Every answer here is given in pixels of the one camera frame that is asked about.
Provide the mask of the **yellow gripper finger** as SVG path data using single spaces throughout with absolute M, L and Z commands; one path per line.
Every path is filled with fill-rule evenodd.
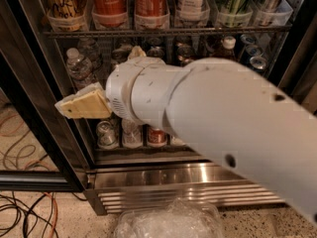
M 99 82 L 89 84 L 75 94 L 66 96 L 54 106 L 68 119 L 104 119 L 112 114 L 105 90 Z
M 134 46 L 128 55 L 128 59 L 131 60 L 134 58 L 145 57 L 145 56 L 146 56 L 146 53 L 140 46 Z

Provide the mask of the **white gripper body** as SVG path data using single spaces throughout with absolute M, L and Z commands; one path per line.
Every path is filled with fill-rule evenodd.
M 124 119 L 135 119 L 131 107 L 131 94 L 136 78 L 149 65 L 165 64 L 162 59 L 137 57 L 120 63 L 106 82 L 106 97 L 112 111 Z

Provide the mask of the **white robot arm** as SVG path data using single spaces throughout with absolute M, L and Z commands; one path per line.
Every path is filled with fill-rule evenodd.
M 55 107 L 68 119 L 116 114 L 161 129 L 316 221 L 317 118 L 235 61 L 206 58 L 179 67 L 135 57 L 106 84 L 92 83 Z

